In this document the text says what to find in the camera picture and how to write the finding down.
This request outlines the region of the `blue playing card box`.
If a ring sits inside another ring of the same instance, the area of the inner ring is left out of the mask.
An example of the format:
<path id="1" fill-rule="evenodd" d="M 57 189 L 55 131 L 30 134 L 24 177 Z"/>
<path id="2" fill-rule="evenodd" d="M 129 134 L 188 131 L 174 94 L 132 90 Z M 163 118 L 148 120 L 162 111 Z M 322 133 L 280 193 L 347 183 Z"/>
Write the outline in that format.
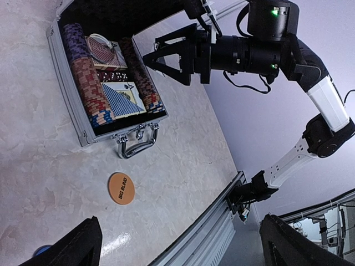
<path id="1" fill-rule="evenodd" d="M 107 82 L 101 85 L 116 119 L 146 113 L 134 82 Z"/>

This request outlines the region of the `blue small blind button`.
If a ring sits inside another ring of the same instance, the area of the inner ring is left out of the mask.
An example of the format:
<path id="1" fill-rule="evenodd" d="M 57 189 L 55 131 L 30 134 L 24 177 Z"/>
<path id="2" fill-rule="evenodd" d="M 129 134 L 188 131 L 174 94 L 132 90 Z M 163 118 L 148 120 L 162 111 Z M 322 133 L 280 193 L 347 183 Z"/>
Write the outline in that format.
<path id="1" fill-rule="evenodd" d="M 40 255 L 41 253 L 47 251 L 52 245 L 43 245 L 35 250 L 33 257 Z"/>

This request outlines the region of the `aluminium poker chip case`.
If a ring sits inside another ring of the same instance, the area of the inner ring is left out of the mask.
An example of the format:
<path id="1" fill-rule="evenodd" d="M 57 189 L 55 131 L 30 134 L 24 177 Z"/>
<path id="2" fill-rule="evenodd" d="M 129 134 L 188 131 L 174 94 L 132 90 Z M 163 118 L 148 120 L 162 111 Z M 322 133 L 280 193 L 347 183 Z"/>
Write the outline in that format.
<path id="1" fill-rule="evenodd" d="M 180 9 L 168 1 L 60 1 L 47 39 L 81 146 L 114 139 L 131 158 L 167 117 L 134 36 Z"/>

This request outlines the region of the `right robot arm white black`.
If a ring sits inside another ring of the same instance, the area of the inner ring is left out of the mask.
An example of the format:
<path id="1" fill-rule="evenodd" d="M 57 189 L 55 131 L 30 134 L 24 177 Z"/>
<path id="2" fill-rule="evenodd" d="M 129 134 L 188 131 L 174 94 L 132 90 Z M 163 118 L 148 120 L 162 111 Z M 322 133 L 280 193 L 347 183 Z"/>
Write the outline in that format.
<path id="1" fill-rule="evenodd" d="M 234 188 L 243 202 L 262 201 L 277 192 L 299 168 L 316 158 L 334 154 L 354 136 L 354 122 L 320 57 L 297 38 L 299 7 L 291 1 L 248 1 L 237 17 L 247 18 L 247 32 L 224 35 L 206 1 L 184 3 L 196 24 L 156 39 L 157 48 L 143 57 L 144 64 L 184 85 L 200 75 L 208 84 L 212 70 L 225 78 L 239 72 L 257 74 L 270 86 L 279 73 L 296 82 L 319 114 L 311 119 L 296 145 L 251 182 Z"/>

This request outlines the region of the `clear round dealer button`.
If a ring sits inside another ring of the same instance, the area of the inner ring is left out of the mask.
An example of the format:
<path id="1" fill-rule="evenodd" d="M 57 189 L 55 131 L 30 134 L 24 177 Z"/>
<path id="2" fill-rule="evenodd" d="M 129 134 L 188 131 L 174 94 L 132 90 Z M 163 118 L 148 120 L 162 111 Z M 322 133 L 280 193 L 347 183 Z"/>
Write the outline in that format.
<path id="1" fill-rule="evenodd" d="M 87 37 L 87 44 L 92 57 L 96 61 L 106 64 L 114 58 L 112 43 L 106 37 L 93 33 Z"/>

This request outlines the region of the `orange big blind button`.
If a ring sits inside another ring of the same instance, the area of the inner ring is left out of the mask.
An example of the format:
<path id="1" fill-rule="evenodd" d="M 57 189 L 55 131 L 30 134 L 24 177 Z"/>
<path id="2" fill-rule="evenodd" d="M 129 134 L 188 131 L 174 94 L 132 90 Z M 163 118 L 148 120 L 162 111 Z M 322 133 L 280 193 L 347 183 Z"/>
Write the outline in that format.
<path id="1" fill-rule="evenodd" d="M 112 174 L 108 180 L 108 192 L 111 199 L 119 205 L 130 204 L 135 197 L 132 179 L 122 172 Z"/>

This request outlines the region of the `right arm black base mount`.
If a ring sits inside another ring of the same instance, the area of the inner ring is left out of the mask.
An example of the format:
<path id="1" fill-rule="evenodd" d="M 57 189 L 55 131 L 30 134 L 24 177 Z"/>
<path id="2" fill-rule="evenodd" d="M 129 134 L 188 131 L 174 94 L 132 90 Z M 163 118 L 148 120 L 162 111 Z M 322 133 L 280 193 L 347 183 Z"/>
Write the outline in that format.
<path id="1" fill-rule="evenodd" d="M 278 188 L 268 186 L 264 173 L 262 170 L 251 179 L 251 182 L 235 186 L 226 198 L 232 214 L 237 214 L 242 222 L 248 219 L 253 203 L 267 200 L 278 191 Z"/>

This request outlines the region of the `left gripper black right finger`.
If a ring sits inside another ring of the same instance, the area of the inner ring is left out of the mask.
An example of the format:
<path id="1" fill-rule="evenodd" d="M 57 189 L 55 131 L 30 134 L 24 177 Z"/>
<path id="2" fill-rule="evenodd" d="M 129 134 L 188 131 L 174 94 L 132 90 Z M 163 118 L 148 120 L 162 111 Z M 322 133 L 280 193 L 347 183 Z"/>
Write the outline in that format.
<path id="1" fill-rule="evenodd" d="M 266 265 L 353 265 L 319 247 L 276 215 L 266 215 L 260 236 Z"/>

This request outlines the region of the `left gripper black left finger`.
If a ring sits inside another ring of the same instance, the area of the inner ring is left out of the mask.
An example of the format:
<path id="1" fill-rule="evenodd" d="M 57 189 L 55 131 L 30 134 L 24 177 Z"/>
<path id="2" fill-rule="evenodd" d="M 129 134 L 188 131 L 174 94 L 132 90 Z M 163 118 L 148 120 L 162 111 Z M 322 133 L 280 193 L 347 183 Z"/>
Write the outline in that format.
<path id="1" fill-rule="evenodd" d="M 22 265 L 99 265 L 101 248 L 102 230 L 93 216 Z"/>

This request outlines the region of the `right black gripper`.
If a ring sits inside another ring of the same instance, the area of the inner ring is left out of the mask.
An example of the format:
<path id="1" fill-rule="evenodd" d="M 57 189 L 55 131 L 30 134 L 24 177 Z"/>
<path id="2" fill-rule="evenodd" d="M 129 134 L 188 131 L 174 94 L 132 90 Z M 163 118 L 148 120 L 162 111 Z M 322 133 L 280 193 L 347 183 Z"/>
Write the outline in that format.
<path id="1" fill-rule="evenodd" d="M 191 24 L 155 40 L 156 51 L 143 56 L 144 64 L 157 70 L 179 83 L 189 86 L 191 75 L 199 74 L 200 83 L 209 84 L 211 76 L 211 49 L 216 43 L 218 34 L 197 29 Z M 175 59 L 177 68 L 163 64 L 160 59 Z"/>

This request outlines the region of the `red playing card deck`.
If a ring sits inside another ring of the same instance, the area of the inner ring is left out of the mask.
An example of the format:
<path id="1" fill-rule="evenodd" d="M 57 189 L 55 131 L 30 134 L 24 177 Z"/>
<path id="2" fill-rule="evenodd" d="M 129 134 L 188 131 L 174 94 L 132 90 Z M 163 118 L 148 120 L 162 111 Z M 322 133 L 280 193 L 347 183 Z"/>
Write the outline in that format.
<path id="1" fill-rule="evenodd" d="M 128 68 L 117 42 L 97 33 L 86 36 L 85 40 L 96 69 L 117 71 Z"/>

